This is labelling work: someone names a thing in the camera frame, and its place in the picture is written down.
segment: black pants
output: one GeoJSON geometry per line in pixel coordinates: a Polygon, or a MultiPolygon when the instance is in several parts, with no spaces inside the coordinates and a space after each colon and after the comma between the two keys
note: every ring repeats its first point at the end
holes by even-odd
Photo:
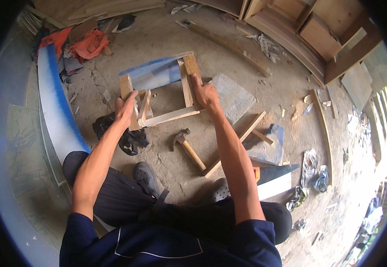
{"type": "MultiPolygon", "coordinates": [[[[76,174],[88,153],[69,153],[63,163],[63,174],[73,186],[76,174]]],[[[226,245],[235,227],[235,210],[231,197],[212,205],[187,207],[160,205],[135,180],[109,168],[94,205],[94,214],[105,223],[119,227],[142,220],[179,229],[195,237],[226,245]]],[[[279,203],[260,202],[266,220],[274,223],[276,244],[284,242],[291,231],[290,212],[279,203]]]]}

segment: orange cloth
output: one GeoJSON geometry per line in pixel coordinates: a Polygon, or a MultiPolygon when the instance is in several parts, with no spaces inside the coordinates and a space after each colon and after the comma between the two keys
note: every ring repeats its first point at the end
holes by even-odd
{"type": "Polygon", "coordinates": [[[71,31],[72,27],[64,28],[58,32],[54,32],[47,37],[42,38],[41,44],[39,46],[39,49],[41,49],[44,46],[47,46],[49,44],[54,43],[56,46],[56,57],[57,60],[62,54],[62,45],[68,38],[69,32],[71,31]]]}
{"type": "Polygon", "coordinates": [[[108,37],[105,33],[94,29],[88,32],[84,38],[72,44],[72,54],[75,51],[84,59],[92,59],[109,44],[108,37]]]}

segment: foot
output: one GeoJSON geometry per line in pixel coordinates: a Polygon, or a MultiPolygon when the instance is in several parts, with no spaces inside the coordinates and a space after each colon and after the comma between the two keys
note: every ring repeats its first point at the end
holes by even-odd
{"type": "Polygon", "coordinates": [[[214,182],[212,186],[213,203],[223,200],[230,195],[231,193],[229,192],[228,181],[226,178],[223,177],[214,182]]]}
{"type": "Polygon", "coordinates": [[[139,162],[134,166],[133,177],[136,182],[138,182],[143,187],[146,187],[145,190],[150,192],[150,194],[155,198],[159,198],[159,187],[158,181],[156,179],[155,171],[152,166],[147,162],[139,162]]]}

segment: person's left hand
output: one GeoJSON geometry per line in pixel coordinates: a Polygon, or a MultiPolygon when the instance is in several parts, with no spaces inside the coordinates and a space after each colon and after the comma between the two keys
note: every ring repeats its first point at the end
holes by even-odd
{"type": "Polygon", "coordinates": [[[125,131],[131,123],[131,114],[133,113],[134,98],[137,96],[138,91],[134,90],[126,101],[123,101],[120,97],[115,102],[115,122],[121,125],[125,131]]]}

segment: wooden hammer handle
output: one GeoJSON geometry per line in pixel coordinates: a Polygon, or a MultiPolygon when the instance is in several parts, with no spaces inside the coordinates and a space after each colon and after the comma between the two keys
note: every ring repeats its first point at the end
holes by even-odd
{"type": "Polygon", "coordinates": [[[188,144],[188,142],[186,140],[184,140],[181,144],[183,145],[184,149],[189,154],[189,156],[194,160],[196,165],[202,171],[205,170],[207,167],[204,165],[204,163],[202,163],[201,159],[198,157],[198,155],[195,153],[195,151],[193,151],[192,147],[188,144]]]}

